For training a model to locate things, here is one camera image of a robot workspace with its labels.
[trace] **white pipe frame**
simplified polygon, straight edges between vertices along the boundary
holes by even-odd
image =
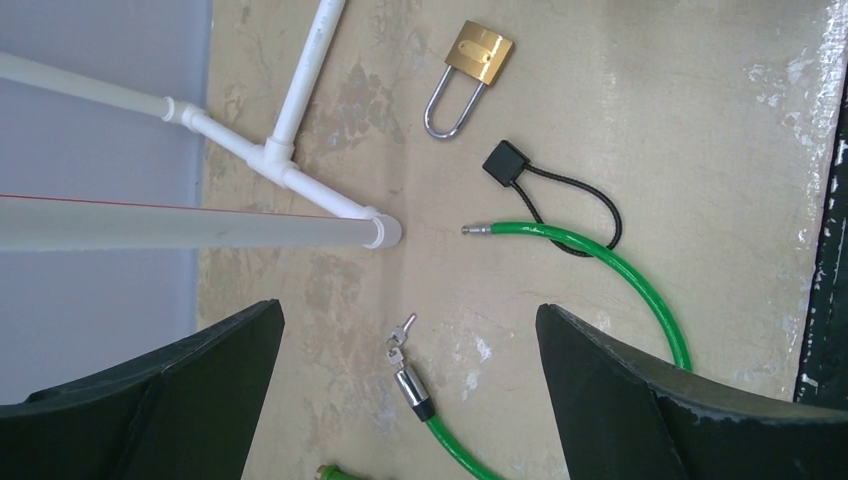
[[[0,253],[370,245],[367,219],[0,195]]]
[[[171,97],[156,97],[66,72],[0,52],[0,78],[72,95],[118,108],[160,117],[200,133],[240,157],[260,175],[290,189],[331,214],[372,220],[378,241],[368,248],[386,248],[400,241],[402,228],[391,216],[362,206],[301,172],[292,161],[294,139],[333,38],[346,0],[321,0],[306,37],[280,116],[264,145],[245,139],[212,119],[200,107]]]

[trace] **concrete floor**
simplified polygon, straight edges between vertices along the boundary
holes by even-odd
[[[669,358],[639,297],[599,262],[540,240],[467,238],[529,219],[481,167],[503,138],[597,185],[625,220],[620,254],[658,287],[701,375],[789,399],[844,72],[843,1],[351,0],[296,158],[406,229],[391,250],[210,250],[199,326],[279,298],[287,326],[245,478],[467,478],[406,407],[384,340],[412,311],[409,352],[445,421],[510,478],[567,478],[534,315],[557,303]],[[317,1],[216,2],[209,109],[254,141],[273,126]],[[517,48],[460,136],[424,105],[466,19]],[[473,89],[456,77],[436,116]],[[208,207],[320,214],[208,147]],[[551,223],[600,240],[608,213],[541,179]]]

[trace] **padlock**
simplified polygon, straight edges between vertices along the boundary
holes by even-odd
[[[468,114],[474,108],[474,105],[479,100],[480,95],[486,86],[491,86],[498,78],[498,74],[503,69],[504,63],[512,51],[514,43],[512,40],[503,35],[493,32],[488,28],[466,21],[459,36],[456,37],[456,42],[453,44],[450,53],[445,58],[445,63],[448,65],[442,79],[433,91],[430,101],[427,103],[427,109],[424,110],[424,128],[432,137],[438,139],[448,139],[456,136],[459,130],[468,119]],[[457,120],[456,124],[447,132],[438,132],[431,125],[431,117],[433,108],[442,96],[442,91],[450,78],[453,70],[457,69],[460,72],[477,79],[480,84],[471,95],[471,99],[465,105],[465,109]]]

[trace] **pvc pipe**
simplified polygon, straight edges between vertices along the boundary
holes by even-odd
[[[312,89],[315,87],[324,57],[330,48],[330,41],[333,39],[344,5],[345,0],[321,0],[318,5],[312,28],[306,37],[306,45],[300,54],[286,100],[283,102],[277,125],[271,135],[271,140],[274,142],[286,146],[294,145],[300,121],[306,112]]]
[[[263,157],[262,146],[256,145],[229,128],[221,125],[194,105],[189,105],[183,114],[183,124],[226,148],[236,156],[253,165]]]
[[[376,209],[363,207],[294,168],[284,172],[282,184],[340,218],[372,218],[377,214]]]
[[[155,95],[66,72],[0,52],[0,78],[73,95],[155,117],[168,114],[168,101]]]
[[[0,252],[365,245],[371,220],[0,195]]]

